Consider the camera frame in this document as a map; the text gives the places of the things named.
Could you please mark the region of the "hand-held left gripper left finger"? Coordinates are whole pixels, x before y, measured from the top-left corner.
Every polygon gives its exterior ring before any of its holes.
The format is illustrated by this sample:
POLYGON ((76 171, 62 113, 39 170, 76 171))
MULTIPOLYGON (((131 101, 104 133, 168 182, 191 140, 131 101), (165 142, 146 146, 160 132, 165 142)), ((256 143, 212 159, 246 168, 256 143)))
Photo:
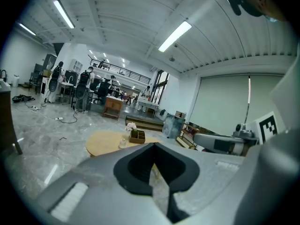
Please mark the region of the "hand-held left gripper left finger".
POLYGON ((117 161, 143 145, 88 158, 50 184, 37 198, 53 222, 51 212, 63 203, 71 209, 68 225, 169 225, 171 222, 150 196, 134 195, 113 174, 117 161))

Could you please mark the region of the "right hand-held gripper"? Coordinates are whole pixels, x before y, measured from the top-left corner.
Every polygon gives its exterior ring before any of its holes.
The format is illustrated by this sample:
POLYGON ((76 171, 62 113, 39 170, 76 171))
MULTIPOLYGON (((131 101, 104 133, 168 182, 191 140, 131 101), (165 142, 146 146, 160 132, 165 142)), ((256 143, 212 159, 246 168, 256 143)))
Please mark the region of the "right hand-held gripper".
POLYGON ((270 112, 250 123, 237 124, 230 136, 195 133, 193 142, 213 153, 245 156, 251 147, 262 145, 277 134, 276 116, 270 112))

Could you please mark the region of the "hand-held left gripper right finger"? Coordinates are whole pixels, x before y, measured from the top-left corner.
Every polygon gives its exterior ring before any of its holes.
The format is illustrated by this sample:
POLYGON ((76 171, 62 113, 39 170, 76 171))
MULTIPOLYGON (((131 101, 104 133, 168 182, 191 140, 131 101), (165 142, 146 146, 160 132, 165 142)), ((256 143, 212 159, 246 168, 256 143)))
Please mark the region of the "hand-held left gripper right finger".
POLYGON ((154 144, 154 163, 169 187, 167 217, 172 223, 199 213, 218 197, 243 158, 154 144))

